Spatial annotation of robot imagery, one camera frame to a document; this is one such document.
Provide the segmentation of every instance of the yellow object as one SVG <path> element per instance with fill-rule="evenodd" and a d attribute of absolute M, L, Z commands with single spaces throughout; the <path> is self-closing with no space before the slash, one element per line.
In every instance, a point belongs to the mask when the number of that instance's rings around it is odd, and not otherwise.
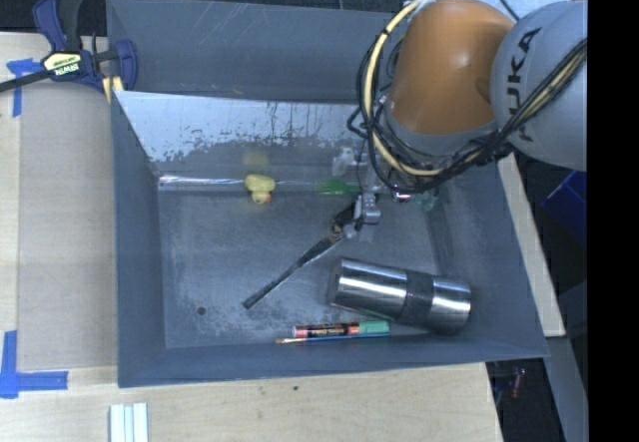
<path fill-rule="evenodd" d="M 107 103 L 111 104 L 111 90 L 124 91 L 124 85 L 122 79 L 118 76 L 105 77 L 102 80 L 102 87 L 104 88 L 104 94 L 107 96 Z"/>
<path fill-rule="evenodd" d="M 270 203 L 272 198 L 273 197 L 271 196 L 270 192 L 252 192 L 251 193 L 251 199 L 253 200 L 254 203 L 257 203 L 258 205 L 263 205 L 264 203 Z"/>
<path fill-rule="evenodd" d="M 251 192 L 254 203 L 262 205 L 271 202 L 271 191 L 276 188 L 276 181 L 264 175 L 248 175 L 244 179 L 244 185 Z"/>

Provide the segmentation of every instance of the gray bin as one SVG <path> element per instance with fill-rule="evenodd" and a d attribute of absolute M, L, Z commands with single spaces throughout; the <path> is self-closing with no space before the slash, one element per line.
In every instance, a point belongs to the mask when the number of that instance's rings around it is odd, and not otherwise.
<path fill-rule="evenodd" d="M 359 62 L 389 17 L 108 0 L 109 38 L 134 41 L 141 73 L 112 103 L 121 387 L 547 355 L 495 164 L 445 184 L 430 211 L 382 197 L 371 242 L 344 241 L 241 305 L 351 203 L 315 185 L 342 146 L 361 144 L 345 119 Z M 251 202 L 249 173 L 279 182 L 272 203 Z M 455 336 L 394 323 L 390 338 L 275 344 L 294 324 L 364 319 L 326 301 L 341 257 L 466 281 L 467 325 Z"/>

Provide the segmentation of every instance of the table surface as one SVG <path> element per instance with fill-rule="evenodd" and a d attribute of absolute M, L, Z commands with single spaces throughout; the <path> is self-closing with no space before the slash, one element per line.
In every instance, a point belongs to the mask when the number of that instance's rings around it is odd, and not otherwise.
<path fill-rule="evenodd" d="M 44 38 L 0 33 L 8 60 L 48 52 Z M 65 84 L 52 89 L 66 89 Z M 0 330 L 17 326 L 20 118 L 0 94 Z M 499 164 L 546 336 L 565 330 L 534 221 L 512 157 Z M 146 402 L 151 440 L 501 441 L 484 364 L 168 387 L 119 389 L 116 367 L 72 369 L 69 389 L 0 400 L 0 440 L 108 438 L 109 406 Z"/>

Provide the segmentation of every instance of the metal cylinder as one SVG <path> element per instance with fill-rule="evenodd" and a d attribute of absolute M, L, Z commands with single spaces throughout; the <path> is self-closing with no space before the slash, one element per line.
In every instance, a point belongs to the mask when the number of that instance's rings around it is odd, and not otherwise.
<path fill-rule="evenodd" d="M 455 334 L 470 314 L 470 288 L 457 279 L 341 258 L 328 302 L 399 323 Z"/>

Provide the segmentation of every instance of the yellow cable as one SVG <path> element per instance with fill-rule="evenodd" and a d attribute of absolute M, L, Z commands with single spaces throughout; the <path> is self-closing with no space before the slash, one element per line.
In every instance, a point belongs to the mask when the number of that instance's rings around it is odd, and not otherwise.
<path fill-rule="evenodd" d="M 375 41 L 375 44 L 372 48 L 372 52 L 370 53 L 370 59 L 368 61 L 368 67 L 366 69 L 366 74 L 364 77 L 364 86 L 363 86 L 363 106 L 366 110 L 366 114 L 368 115 L 368 119 L 372 120 L 371 107 L 372 107 L 372 77 L 374 69 L 377 65 L 377 59 L 379 54 L 381 53 L 381 48 L 383 44 L 388 39 L 389 34 L 394 30 L 394 28 L 401 22 L 404 18 L 406 18 L 410 13 L 412 13 L 417 6 L 419 5 L 418 1 L 411 2 L 406 5 L 401 11 L 399 11 L 386 25 Z M 415 176 L 436 176 L 441 172 L 441 169 L 438 170 L 423 170 L 423 169 L 415 169 L 410 166 L 400 164 L 395 157 L 390 153 L 390 151 L 383 145 L 381 140 L 376 134 L 372 134 L 372 139 L 375 144 L 375 147 L 379 151 L 379 153 L 383 156 L 383 158 L 391 164 L 395 169 L 403 171 L 408 174 L 412 174 Z"/>

